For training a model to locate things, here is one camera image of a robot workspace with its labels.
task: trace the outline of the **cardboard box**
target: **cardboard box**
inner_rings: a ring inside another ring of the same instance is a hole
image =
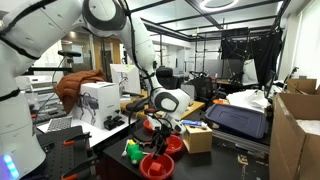
[[[210,128],[193,128],[186,125],[183,143],[190,154],[209,152],[212,147],[212,130]]]
[[[320,120],[320,96],[280,93],[275,97],[269,170],[271,180],[320,179],[320,136],[296,120]]]
[[[73,116],[99,129],[104,129],[108,116],[116,117],[120,110],[119,85],[99,82],[82,84]]]
[[[320,86],[316,90],[317,79],[288,79],[287,90],[294,94],[320,95]]]

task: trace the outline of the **small cardboard box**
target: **small cardboard box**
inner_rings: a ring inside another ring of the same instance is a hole
[[[99,129],[104,129],[108,116],[116,117],[120,110],[119,85],[109,82],[82,84],[73,116]]]
[[[201,129],[186,125],[183,143],[190,154],[211,151],[212,130],[210,128]]]
[[[317,79],[288,79],[287,90],[294,94],[320,95],[320,86],[316,90]]]

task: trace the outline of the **white box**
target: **white box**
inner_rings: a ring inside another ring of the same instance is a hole
[[[78,101],[73,107],[73,116],[104,129],[103,123],[108,116],[112,118],[118,116],[116,110],[120,111],[119,97],[118,84],[109,82],[82,84]]]

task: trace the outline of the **brown cardboard box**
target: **brown cardboard box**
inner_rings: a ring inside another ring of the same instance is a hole
[[[320,179],[320,136],[305,133],[296,122],[320,120],[320,96],[280,93],[274,106],[270,179]]]
[[[192,128],[186,125],[183,143],[190,154],[211,151],[212,130],[210,128]]]
[[[320,86],[316,89],[317,79],[288,79],[289,93],[320,95]]]

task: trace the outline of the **robotic arm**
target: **robotic arm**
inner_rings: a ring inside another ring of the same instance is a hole
[[[120,38],[146,79],[151,102],[167,114],[178,132],[179,120],[190,97],[181,90],[166,90],[153,70],[155,51],[138,17],[128,16],[126,3],[116,0],[29,0],[3,18],[0,27],[0,177],[17,179],[45,159],[26,99],[14,78],[23,74],[41,54],[76,27],[100,37]]]

